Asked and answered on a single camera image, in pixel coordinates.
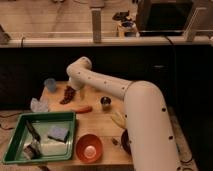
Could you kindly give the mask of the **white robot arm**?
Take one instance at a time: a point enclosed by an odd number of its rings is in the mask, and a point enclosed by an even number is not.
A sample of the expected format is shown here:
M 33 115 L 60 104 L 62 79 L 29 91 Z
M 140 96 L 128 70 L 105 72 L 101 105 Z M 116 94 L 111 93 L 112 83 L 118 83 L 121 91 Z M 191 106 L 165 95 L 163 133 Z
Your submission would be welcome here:
M 148 81 L 129 81 L 91 70 L 81 57 L 67 69 L 70 86 L 85 84 L 124 102 L 124 114 L 135 171 L 182 171 L 175 136 L 161 90 Z

